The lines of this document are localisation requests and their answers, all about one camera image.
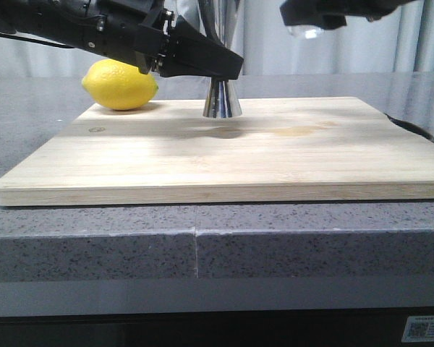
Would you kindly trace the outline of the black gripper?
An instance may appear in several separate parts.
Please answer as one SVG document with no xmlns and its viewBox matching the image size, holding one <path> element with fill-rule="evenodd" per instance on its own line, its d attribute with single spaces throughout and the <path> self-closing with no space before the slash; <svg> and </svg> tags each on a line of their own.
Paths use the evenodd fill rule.
<svg viewBox="0 0 434 347">
<path fill-rule="evenodd" d="M 174 13 L 163 1 L 91 1 L 90 52 L 137 67 L 156 68 Z M 158 64 L 162 77 L 200 76 L 235 80 L 244 59 L 207 38 L 179 16 Z"/>
<path fill-rule="evenodd" d="M 318 1 L 284 1 L 279 10 L 287 27 L 310 25 L 323 30 L 335 30 L 346 26 L 349 17 L 361 17 L 374 22 L 410 2 L 412 0 L 347 1 L 343 15 L 321 13 L 317 9 Z"/>
</svg>

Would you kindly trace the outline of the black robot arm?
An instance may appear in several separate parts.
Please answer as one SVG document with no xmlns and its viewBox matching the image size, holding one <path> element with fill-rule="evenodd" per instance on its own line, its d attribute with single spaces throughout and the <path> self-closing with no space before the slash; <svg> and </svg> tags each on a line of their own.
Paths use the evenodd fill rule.
<svg viewBox="0 0 434 347">
<path fill-rule="evenodd" d="M 0 35 L 26 33 L 162 77 L 235 80 L 243 58 L 163 1 L 0 1 Z"/>
</svg>

